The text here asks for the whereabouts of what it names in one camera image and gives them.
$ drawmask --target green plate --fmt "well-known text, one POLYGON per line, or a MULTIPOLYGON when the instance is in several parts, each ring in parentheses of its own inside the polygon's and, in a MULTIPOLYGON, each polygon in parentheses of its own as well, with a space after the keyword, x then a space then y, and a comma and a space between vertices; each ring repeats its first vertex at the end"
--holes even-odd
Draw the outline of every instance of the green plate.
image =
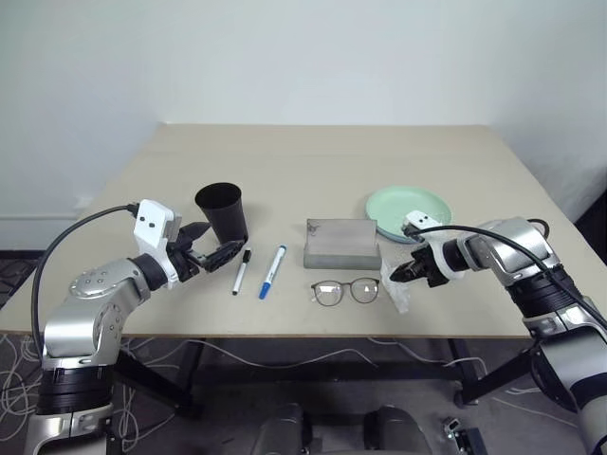
POLYGON ((451 210, 445 201, 423 188, 382 188, 369 197, 365 206, 367 217, 377 221, 377 232, 403 244, 415 242, 401 230, 407 213, 413 210, 421 210, 444 225, 451 222, 451 210))

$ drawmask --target beige tabletop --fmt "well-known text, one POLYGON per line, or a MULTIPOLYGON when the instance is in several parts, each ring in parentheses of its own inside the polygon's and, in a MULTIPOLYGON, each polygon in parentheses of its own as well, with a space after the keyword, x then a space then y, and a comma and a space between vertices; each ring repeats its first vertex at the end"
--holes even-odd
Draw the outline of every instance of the beige tabletop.
MULTIPOLYGON (((385 290, 368 305, 344 298, 332 308, 312 300, 310 284, 351 281, 378 272, 303 267, 307 218, 363 218, 371 193, 389 185, 423 187, 451 207, 453 222, 476 226, 512 216, 543 218, 550 243, 582 294, 607 314, 607 267, 540 184, 488 128, 162 125, 112 179, 86 214, 142 198, 203 220, 193 202, 218 181, 243 191, 253 250, 241 294, 231 295, 239 261, 176 289, 156 291, 128 319, 124 333, 167 337, 524 337, 521 314, 490 271, 430 289, 412 283, 400 315, 385 290), (288 251, 265 300, 260 285, 279 244, 288 251)), ((133 218, 113 214, 81 228, 56 250, 41 293, 41 326, 81 271, 138 255, 133 218)), ((381 239, 396 264, 411 251, 381 239)), ((195 244, 217 247, 209 231, 195 244)), ((31 277, 0 311, 0 331, 29 331, 31 277)))

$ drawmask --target plastic bag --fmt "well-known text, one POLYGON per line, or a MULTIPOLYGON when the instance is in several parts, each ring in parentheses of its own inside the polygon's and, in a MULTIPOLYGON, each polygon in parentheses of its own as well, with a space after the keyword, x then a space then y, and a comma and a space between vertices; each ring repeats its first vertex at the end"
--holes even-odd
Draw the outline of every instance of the plastic bag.
POLYGON ((390 280, 390 275, 395 269, 395 266, 390 266, 386 261, 381 261, 381 283, 388 291, 398 313, 403 315, 409 311, 409 285, 405 282, 390 280))

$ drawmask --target eyeglasses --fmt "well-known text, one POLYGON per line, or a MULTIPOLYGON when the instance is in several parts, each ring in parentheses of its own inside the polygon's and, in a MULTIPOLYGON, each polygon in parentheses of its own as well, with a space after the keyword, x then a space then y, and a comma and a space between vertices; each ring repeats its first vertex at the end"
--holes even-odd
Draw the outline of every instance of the eyeglasses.
POLYGON ((317 282, 312 284, 314 296, 322 306, 335 306, 343 298, 345 286, 350 286, 350 294, 358 303, 371 303, 377 297, 379 280, 358 278, 353 282, 317 282))

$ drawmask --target eyeglass frame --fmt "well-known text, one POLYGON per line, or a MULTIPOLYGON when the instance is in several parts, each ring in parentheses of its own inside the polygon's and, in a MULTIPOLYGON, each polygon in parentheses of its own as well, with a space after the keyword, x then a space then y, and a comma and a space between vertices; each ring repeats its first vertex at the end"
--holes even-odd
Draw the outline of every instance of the eyeglass frame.
POLYGON ((378 280, 377 278, 360 277, 360 278, 356 278, 355 280, 353 280, 351 282, 338 282, 337 280, 322 280, 321 282, 315 282, 314 284, 311 285, 312 291, 314 291, 314 298, 319 303, 319 305, 326 306, 327 308, 330 308, 332 306, 338 306, 340 304, 340 302, 343 300, 343 296, 344 296, 345 292, 341 293, 340 299, 338 301, 336 301, 334 304, 332 304, 332 305, 325 305, 324 303, 321 303, 321 300, 319 299, 319 296, 316 293, 316 286, 318 286, 319 284, 322 284, 324 282, 336 282, 337 284, 339 284, 342 287, 344 287, 347 284, 348 287, 350 288, 350 296, 352 297, 352 299, 354 299, 356 302, 360 303, 361 305, 366 305, 368 303, 373 303, 377 299, 377 295, 379 294, 379 283, 380 283, 380 280, 378 280), (376 294, 375 294, 375 296, 373 297, 372 300, 369 300, 369 301, 360 301, 356 297, 354 297, 354 293, 352 292, 352 284, 355 283, 355 282, 357 282, 358 280, 371 280, 371 281, 373 281, 373 282, 376 283, 377 291, 376 291, 376 294))

